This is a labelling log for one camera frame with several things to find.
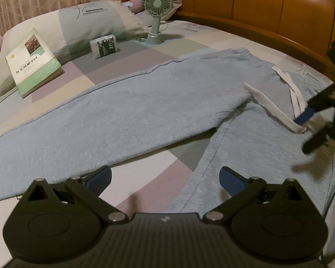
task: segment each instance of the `handheld fan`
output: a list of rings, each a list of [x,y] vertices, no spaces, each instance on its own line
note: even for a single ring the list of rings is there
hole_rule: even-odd
[[[153,17],[151,31],[147,37],[147,44],[160,44],[162,42],[160,28],[161,17],[169,13],[172,0],[145,0],[145,9]]]

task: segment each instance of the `logo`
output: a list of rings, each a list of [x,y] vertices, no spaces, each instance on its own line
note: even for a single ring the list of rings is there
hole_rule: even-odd
[[[165,216],[165,217],[161,218],[161,220],[162,220],[163,222],[167,223],[168,221],[171,220],[171,218],[170,218],[169,216]]]
[[[94,13],[108,11],[108,9],[100,8],[99,3],[96,3],[96,2],[86,3],[86,4],[81,4],[81,5],[75,5],[75,6],[72,6],[72,7],[69,7],[69,8],[65,8],[65,9],[78,10],[76,19],[78,19],[80,16],[86,16],[86,15],[90,15],[90,14],[94,14]]]

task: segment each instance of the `metal screw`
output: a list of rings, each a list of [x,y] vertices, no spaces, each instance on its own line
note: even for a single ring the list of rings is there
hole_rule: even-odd
[[[220,213],[219,211],[210,211],[206,214],[206,218],[209,220],[222,220],[223,213]]]
[[[125,220],[125,214],[119,211],[110,213],[108,219],[110,219],[112,222],[120,222],[122,220]]]

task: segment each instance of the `fan stand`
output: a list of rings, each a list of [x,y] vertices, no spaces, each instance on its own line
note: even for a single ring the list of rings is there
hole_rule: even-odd
[[[159,32],[159,33],[149,32],[145,42],[147,44],[151,44],[151,45],[157,45],[157,44],[163,43],[163,38],[161,37],[161,32]]]
[[[151,45],[157,45],[163,43],[160,29],[161,17],[154,17],[153,24],[151,26],[151,32],[147,35],[146,43]]]

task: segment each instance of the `book cover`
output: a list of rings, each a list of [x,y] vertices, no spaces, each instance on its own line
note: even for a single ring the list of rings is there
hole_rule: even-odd
[[[22,97],[62,74],[61,64],[35,28],[6,56],[6,61]]]

